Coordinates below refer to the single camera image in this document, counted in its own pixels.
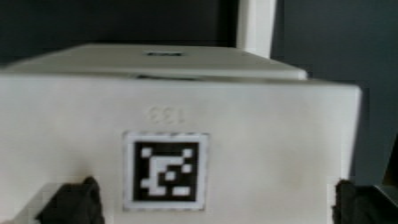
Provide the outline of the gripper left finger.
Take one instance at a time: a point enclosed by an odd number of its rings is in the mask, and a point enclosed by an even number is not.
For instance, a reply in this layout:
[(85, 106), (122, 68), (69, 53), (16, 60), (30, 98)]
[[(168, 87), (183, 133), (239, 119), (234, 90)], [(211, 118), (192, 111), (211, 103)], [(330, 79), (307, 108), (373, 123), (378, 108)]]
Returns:
[(60, 186), (35, 220), (39, 224), (104, 224), (99, 184), (92, 177)]

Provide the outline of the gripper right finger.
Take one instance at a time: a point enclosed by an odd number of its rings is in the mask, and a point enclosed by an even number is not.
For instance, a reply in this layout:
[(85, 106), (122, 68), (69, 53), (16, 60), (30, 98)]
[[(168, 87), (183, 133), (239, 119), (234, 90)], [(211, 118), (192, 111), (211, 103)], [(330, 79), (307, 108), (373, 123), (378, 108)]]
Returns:
[(335, 184), (334, 224), (398, 224), (398, 207), (373, 186)]

